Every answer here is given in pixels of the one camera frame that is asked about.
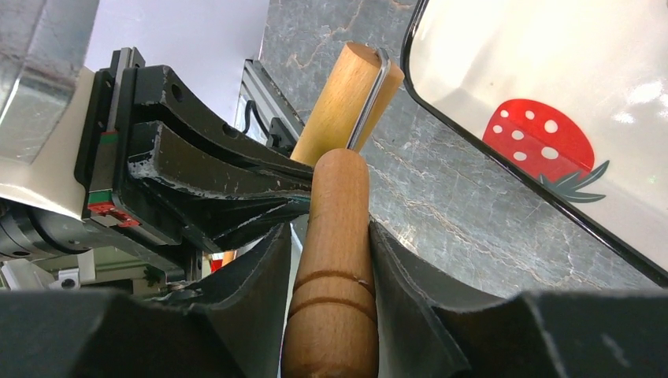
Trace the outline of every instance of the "grooves on wooden handle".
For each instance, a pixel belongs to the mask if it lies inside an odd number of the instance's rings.
[[[345,147],[379,71],[380,59],[374,49],[346,43],[290,158],[314,166],[327,151]],[[364,145],[402,80],[403,72],[392,62],[356,151]]]
[[[283,377],[377,376],[368,224],[364,159],[352,150],[329,151],[314,170],[310,221],[285,330]]]

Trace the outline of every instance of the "strawberry illustration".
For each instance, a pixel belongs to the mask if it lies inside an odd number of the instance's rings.
[[[594,168],[594,150],[587,136],[551,106],[526,99],[506,101],[492,115],[482,140],[570,202],[605,198],[579,190],[598,180],[610,161]]]

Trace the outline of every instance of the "wooden handle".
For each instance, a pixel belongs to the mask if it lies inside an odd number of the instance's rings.
[[[317,163],[310,221],[288,311],[281,375],[376,377],[369,171],[352,150]]]
[[[327,151],[346,146],[379,71],[380,59],[372,48],[346,43],[297,141],[292,160],[314,166]],[[402,80],[403,72],[392,63],[356,151],[362,149]]]

